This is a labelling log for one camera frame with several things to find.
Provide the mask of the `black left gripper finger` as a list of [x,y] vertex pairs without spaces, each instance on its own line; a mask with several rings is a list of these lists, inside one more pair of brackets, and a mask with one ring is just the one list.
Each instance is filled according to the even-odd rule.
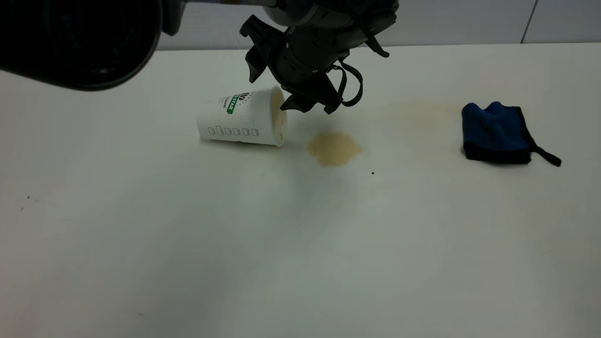
[[324,112],[328,115],[336,111],[341,105],[341,96],[337,93],[318,93],[317,95],[303,96],[300,94],[292,94],[284,100],[280,106],[282,111],[296,110],[302,113],[307,113],[312,110],[317,104],[324,106]]
[[276,63],[278,53],[283,47],[283,32],[255,15],[247,19],[239,32],[243,37],[249,37],[253,41],[253,46],[245,56],[250,83],[255,83],[266,69],[269,69],[274,78],[279,81]]

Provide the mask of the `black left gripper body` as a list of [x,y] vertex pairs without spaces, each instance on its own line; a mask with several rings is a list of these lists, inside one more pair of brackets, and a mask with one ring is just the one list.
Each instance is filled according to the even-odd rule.
[[291,95],[337,93],[344,102],[347,73],[361,79],[359,71],[344,63],[350,49],[361,44],[360,33],[297,26],[285,39],[276,63],[282,88]]

